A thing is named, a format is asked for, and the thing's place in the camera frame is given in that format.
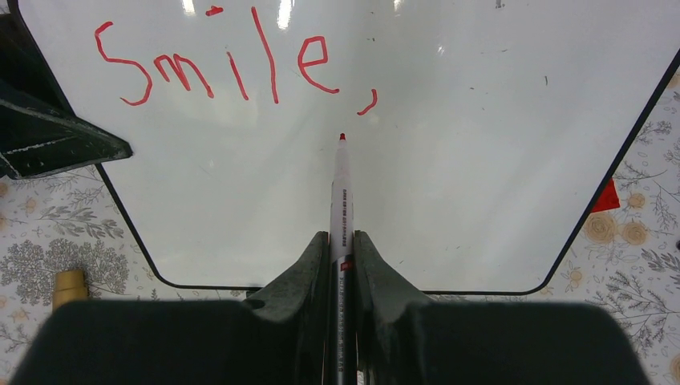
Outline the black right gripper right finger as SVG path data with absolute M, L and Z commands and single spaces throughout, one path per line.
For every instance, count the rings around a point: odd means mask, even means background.
M 393 269 L 366 232 L 354 232 L 358 369 L 366 384 L 421 384 L 415 320 L 431 299 Z

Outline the red cap marker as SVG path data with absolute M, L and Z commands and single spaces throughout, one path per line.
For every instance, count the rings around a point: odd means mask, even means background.
M 339 136 L 330 206 L 329 324 L 325 383 L 357 383 L 354 325 L 354 206 L 346 135 Z

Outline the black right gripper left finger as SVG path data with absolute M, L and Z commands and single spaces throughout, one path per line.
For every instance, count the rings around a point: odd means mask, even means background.
M 320 231 L 288 269 L 244 300 L 257 317 L 255 373 L 266 383 L 322 383 L 329 274 L 329 234 Z

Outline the white whiteboard black frame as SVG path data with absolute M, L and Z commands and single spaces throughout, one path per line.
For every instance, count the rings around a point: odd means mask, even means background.
M 676 1 L 13 1 L 176 286 L 262 286 L 330 222 L 431 292 L 554 271 L 676 69 Z

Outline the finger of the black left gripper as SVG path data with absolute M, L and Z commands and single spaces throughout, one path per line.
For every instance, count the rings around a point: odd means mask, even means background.
M 38 178 L 132 156 L 130 144 L 68 111 L 40 54 L 1 16 L 1 174 Z

